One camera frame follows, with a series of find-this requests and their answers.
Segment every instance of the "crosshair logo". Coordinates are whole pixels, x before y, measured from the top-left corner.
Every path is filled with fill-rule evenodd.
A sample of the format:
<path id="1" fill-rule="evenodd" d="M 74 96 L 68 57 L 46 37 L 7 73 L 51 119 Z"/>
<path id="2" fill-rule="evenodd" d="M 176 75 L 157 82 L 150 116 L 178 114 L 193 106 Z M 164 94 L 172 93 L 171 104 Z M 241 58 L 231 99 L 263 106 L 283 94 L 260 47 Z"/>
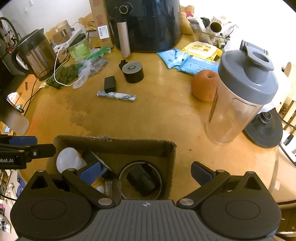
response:
<path id="1" fill-rule="evenodd" d="M 152 204 L 151 203 L 148 203 L 148 202 L 145 202 L 145 203 L 143 203 L 142 204 L 144 207 L 149 207 L 149 206 L 151 206 Z"/>

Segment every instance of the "kettle lid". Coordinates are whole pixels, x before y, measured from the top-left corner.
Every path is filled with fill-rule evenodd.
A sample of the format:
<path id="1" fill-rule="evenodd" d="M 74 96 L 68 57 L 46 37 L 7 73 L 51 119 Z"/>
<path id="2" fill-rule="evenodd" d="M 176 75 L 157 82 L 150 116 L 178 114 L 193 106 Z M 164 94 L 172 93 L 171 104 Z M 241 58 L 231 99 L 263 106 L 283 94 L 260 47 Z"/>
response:
<path id="1" fill-rule="evenodd" d="M 36 46 L 38 46 L 44 39 L 44 29 L 36 29 L 32 33 L 23 37 L 18 43 L 18 52 L 21 55 L 26 55 Z"/>
<path id="2" fill-rule="evenodd" d="M 268 51 L 243 40 L 240 50 L 222 54 L 218 74 L 240 98 L 254 104 L 268 104 L 279 87 L 273 70 Z"/>

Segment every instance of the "yellow wet wipes package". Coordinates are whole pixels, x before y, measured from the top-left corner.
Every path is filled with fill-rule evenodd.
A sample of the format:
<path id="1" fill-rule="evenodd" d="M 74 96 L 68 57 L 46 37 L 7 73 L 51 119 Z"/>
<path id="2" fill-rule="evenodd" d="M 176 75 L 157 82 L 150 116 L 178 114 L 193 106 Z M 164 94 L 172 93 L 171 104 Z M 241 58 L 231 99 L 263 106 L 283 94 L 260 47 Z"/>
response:
<path id="1" fill-rule="evenodd" d="M 198 41 L 187 45 L 185 48 L 181 49 L 181 51 L 183 53 L 188 53 L 195 57 L 207 59 L 209 61 L 213 61 L 216 56 L 221 57 L 222 55 L 221 49 L 213 45 L 198 42 Z"/>

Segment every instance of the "shaker bottle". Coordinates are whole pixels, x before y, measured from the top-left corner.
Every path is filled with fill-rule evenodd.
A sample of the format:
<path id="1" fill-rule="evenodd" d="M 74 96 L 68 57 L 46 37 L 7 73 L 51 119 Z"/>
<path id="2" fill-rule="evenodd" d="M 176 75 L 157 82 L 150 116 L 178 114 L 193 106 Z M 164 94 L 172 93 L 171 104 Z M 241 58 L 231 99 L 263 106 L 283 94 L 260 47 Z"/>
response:
<path id="1" fill-rule="evenodd" d="M 278 90 L 268 51 L 242 41 L 222 54 L 206 134 L 215 144 L 233 141 Z"/>

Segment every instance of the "gray shaker bottle lid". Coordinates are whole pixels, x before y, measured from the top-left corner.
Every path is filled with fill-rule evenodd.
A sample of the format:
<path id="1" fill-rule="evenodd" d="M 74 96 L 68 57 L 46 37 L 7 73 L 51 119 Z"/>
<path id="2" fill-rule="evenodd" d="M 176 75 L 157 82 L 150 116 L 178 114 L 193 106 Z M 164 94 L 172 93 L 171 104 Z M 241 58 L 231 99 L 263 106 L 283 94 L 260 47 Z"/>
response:
<path id="1" fill-rule="evenodd" d="M 268 51 L 243 40 L 240 50 L 222 54 L 218 74 L 240 98 L 254 104 L 267 104 L 279 87 L 273 70 Z"/>

